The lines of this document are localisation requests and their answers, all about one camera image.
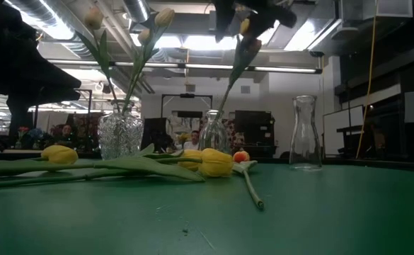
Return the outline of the silver ventilation duct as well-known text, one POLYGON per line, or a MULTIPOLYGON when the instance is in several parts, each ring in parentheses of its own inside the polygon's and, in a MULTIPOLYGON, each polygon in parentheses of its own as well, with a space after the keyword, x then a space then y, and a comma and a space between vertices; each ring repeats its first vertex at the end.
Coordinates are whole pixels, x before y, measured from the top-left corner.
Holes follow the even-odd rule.
POLYGON ((124 8, 130 19, 135 23, 147 21, 151 15, 151 9, 146 0, 122 0, 124 8))
POLYGON ((76 31, 86 38, 91 34, 62 0, 4 1, 6 5, 20 12, 27 24, 37 26, 55 40, 65 40, 62 45, 77 57, 83 60, 93 60, 92 54, 76 35, 76 31))

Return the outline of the person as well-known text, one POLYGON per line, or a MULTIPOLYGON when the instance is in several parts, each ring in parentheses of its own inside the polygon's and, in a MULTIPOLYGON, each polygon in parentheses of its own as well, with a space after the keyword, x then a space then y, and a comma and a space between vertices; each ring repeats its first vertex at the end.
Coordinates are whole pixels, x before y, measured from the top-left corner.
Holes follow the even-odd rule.
POLYGON ((183 144, 183 149, 192 149, 192 150, 198 150, 199 149, 199 139, 200 133, 197 130, 193 130, 191 132, 191 140, 187 141, 183 144))
POLYGON ((62 145, 72 149, 78 149, 80 146, 79 139, 71 125, 64 124, 54 126, 52 136, 55 145, 62 145))

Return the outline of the tall clear glass carafe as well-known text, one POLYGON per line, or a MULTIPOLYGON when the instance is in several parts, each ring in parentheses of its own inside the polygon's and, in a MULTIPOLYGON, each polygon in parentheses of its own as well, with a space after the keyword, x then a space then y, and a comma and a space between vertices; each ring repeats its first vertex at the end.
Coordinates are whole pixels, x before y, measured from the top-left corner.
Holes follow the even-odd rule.
POLYGON ((293 98, 294 129, 289 151, 289 165, 294 170, 320 171, 321 146, 315 123, 316 96, 293 98))

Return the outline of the green table mat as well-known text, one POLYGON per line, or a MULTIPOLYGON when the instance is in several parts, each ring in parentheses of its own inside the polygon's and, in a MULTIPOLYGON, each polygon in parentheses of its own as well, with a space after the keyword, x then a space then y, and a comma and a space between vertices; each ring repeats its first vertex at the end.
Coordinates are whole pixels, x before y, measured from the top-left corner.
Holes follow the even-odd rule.
POLYGON ((414 172, 260 164, 164 177, 0 188, 0 255, 414 255, 414 172))

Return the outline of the long ceiling light strip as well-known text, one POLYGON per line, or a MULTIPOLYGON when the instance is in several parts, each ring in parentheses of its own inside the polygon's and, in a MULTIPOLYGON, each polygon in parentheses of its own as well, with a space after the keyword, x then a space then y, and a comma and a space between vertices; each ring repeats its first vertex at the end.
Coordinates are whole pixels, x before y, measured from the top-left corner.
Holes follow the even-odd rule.
MULTIPOLYGON (((72 59, 48 59, 52 64, 75 65, 75 66, 98 66, 96 61, 72 60, 72 59)), ((231 71, 233 67, 225 64, 192 64, 192 63, 172 63, 172 62, 147 62, 144 67, 164 68, 164 69, 214 69, 231 71)), ((297 74, 321 74, 322 69, 296 68, 296 67, 261 67, 248 66, 247 72, 274 72, 274 73, 297 73, 297 74)))

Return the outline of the pale tulips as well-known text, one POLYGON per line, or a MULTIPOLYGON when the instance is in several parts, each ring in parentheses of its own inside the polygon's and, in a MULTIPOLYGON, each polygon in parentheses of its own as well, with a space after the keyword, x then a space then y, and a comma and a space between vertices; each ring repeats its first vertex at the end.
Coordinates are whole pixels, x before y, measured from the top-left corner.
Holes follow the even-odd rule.
POLYGON ((175 11, 171 8, 165 8, 164 10, 158 12, 153 20, 153 23, 146 29, 149 29, 151 31, 151 40, 149 41, 149 44, 146 47, 146 62, 145 64, 158 52, 158 50, 155 50, 155 44, 158 42, 158 40, 161 38, 161 36, 164 34, 166 29, 169 27, 169 25, 172 23, 173 18, 175 16, 175 11))

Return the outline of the cut crystal glass vase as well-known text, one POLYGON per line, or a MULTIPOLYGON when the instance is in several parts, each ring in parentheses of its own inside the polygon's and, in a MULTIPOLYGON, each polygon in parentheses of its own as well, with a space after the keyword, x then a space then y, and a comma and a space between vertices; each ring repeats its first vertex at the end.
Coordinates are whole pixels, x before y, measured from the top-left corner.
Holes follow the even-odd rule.
POLYGON ((141 149, 144 121, 133 114, 134 102, 113 101, 113 111, 98 120, 98 144, 103 160, 133 156, 141 149))

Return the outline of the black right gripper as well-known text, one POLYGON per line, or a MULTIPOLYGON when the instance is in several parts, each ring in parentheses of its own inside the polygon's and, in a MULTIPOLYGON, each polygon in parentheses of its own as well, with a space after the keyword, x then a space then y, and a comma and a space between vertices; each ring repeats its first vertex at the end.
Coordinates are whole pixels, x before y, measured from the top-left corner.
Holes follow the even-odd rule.
MULTIPOLYGON (((275 21, 280 25, 293 28, 297 22, 297 15, 273 0, 235 0, 236 3, 252 9, 258 13, 251 14, 251 37, 258 38, 269 28, 274 27, 275 21)), ((220 42, 234 19, 234 0, 214 0, 216 10, 215 40, 220 42)))

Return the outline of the white ceiling duct box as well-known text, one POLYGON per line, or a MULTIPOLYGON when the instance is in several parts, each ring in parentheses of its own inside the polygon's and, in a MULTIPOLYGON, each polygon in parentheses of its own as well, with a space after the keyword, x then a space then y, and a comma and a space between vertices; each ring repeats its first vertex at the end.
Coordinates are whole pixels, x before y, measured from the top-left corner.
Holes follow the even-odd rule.
POLYGON ((375 16, 412 18, 413 0, 340 0, 345 21, 364 21, 375 16))

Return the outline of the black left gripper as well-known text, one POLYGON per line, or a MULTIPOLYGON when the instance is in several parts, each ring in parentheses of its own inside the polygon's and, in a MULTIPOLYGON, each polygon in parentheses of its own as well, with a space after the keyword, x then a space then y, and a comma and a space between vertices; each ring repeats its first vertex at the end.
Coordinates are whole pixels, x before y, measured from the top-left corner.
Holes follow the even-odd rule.
MULTIPOLYGON (((55 88, 79 88, 81 82, 59 67, 48 62, 39 53, 24 57, 1 57, 12 47, 18 49, 38 45, 37 31, 22 19, 16 8, 0 2, 0 87, 13 85, 48 86, 55 88)), ((62 101, 77 101, 80 93, 75 90, 43 89, 19 91, 8 95, 9 106, 36 106, 62 101)))

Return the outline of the small glass bottle vase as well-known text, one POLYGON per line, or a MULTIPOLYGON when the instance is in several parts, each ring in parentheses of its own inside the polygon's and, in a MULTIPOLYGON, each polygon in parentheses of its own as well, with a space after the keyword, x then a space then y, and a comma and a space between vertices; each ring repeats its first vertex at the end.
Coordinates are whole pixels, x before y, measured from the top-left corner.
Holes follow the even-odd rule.
POLYGON ((215 149, 225 154, 231 153, 226 127, 222 123, 222 111, 207 111, 207 122, 200 132, 199 149, 215 149))

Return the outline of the black frame stand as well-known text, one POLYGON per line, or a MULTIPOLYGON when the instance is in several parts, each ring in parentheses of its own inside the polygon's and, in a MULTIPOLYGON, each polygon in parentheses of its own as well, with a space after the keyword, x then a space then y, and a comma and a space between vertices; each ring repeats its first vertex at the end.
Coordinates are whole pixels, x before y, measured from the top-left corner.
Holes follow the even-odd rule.
POLYGON ((90 124, 91 124, 91 107, 93 99, 93 91, 91 89, 78 89, 79 92, 86 92, 88 94, 88 111, 86 116, 86 147, 91 146, 90 124))
POLYGON ((207 103, 207 106, 209 106, 209 108, 212 108, 213 106, 213 95, 199 95, 199 94, 194 94, 194 93, 180 93, 180 94, 167 94, 167 93, 163 93, 161 94, 161 110, 160 110, 160 118, 163 118, 163 108, 165 106, 164 104, 164 99, 165 97, 179 97, 179 98, 208 98, 209 99, 209 103, 207 103))

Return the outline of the black cabinet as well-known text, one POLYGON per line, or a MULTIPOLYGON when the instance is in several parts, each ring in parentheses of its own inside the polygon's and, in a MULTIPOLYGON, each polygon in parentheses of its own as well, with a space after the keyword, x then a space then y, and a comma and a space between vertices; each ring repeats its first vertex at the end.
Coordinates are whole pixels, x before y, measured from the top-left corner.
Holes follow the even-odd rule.
POLYGON ((251 158, 273 158, 276 151, 274 118, 270 111, 237 110, 234 119, 234 149, 251 158))

